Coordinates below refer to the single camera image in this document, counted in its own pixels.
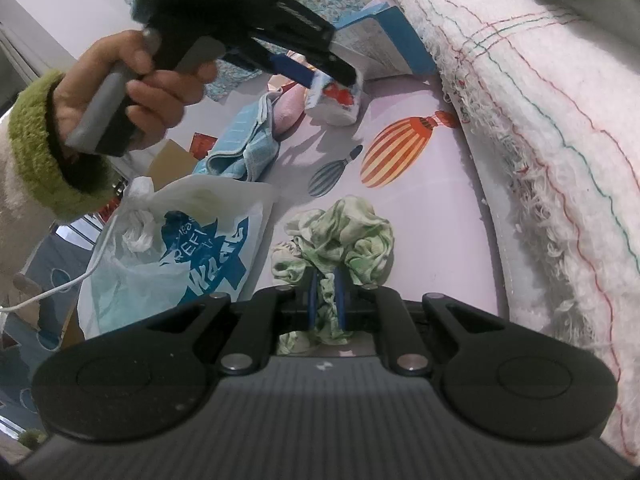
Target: white plastic bag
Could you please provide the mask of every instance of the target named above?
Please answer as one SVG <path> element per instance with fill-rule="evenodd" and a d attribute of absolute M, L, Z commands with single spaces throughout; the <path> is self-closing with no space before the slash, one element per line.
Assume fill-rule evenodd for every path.
<path fill-rule="evenodd" d="M 275 197 L 270 184 L 208 174 L 186 176 L 158 192 L 150 178 L 135 179 L 117 209 L 113 235 L 102 240 L 108 223 L 98 239 L 97 248 L 107 244 L 104 256 L 80 290 L 85 337 L 214 290 L 235 301 Z"/>

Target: cardboard box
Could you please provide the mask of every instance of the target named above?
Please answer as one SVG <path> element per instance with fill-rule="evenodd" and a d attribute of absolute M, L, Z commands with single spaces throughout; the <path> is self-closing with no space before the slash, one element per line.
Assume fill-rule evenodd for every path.
<path fill-rule="evenodd" d="M 154 189 L 161 190 L 167 184 L 191 174 L 198 160 L 171 139 L 149 165 L 146 176 L 154 181 Z"/>
<path fill-rule="evenodd" d="M 437 71 L 418 33 L 392 0 L 346 16 L 335 28 L 332 52 L 362 72 L 365 80 Z"/>
<path fill-rule="evenodd" d="M 62 343 L 60 349 L 64 350 L 69 346 L 76 345 L 84 341 L 84 333 L 78 321 L 78 297 L 76 296 L 72 308 L 66 314 L 65 323 L 62 326 Z"/>

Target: white cable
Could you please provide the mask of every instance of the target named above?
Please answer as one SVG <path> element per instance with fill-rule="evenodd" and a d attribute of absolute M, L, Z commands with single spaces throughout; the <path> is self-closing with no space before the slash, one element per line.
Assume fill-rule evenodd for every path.
<path fill-rule="evenodd" d="M 71 280 L 70 282 L 67 282 L 64 285 L 57 286 L 56 288 L 52 288 L 47 292 L 38 294 L 37 296 L 34 296 L 30 300 L 23 301 L 22 303 L 17 304 L 15 306 L 0 307 L 0 314 L 2 314 L 3 312 L 13 312 L 35 301 L 44 300 L 45 298 L 48 298 L 49 296 L 52 296 L 57 292 L 67 290 L 69 287 L 72 287 L 76 283 L 80 283 L 85 279 L 87 279 L 89 276 L 91 276 L 95 272 L 95 269 L 97 269 L 98 264 L 100 264 L 100 260 L 102 259 L 105 249 L 107 248 L 107 242 L 109 241 L 109 238 L 111 238 L 111 233 L 113 232 L 113 228 L 115 227 L 117 222 L 118 222 L 118 212 L 116 211 L 113 213 L 113 218 L 111 219 L 111 225 L 109 226 L 109 229 L 107 229 L 107 234 L 105 234 L 104 239 L 102 240 L 100 251 L 98 251 L 98 257 L 95 259 L 94 264 L 91 266 L 91 268 L 88 269 L 87 272 L 85 272 L 82 276 L 78 276 L 76 279 Z"/>

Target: white fluffy fabric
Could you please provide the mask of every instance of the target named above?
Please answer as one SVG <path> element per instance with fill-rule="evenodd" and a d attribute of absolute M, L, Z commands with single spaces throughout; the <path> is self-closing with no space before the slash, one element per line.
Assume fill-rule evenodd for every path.
<path fill-rule="evenodd" d="M 609 365 L 619 397 L 604 438 L 638 462 L 640 53 L 541 0 L 396 1 L 461 119 L 496 147 L 531 248 L 567 291 L 545 312 L 510 304 L 512 319 L 543 314 L 548 333 Z"/>

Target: pink plush toy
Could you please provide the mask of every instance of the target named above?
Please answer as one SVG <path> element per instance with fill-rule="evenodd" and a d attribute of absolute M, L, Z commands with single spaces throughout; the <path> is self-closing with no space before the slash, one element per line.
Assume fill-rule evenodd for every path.
<path fill-rule="evenodd" d="M 306 88 L 296 84 L 284 92 L 273 105 L 273 138 L 290 129 L 305 111 Z"/>

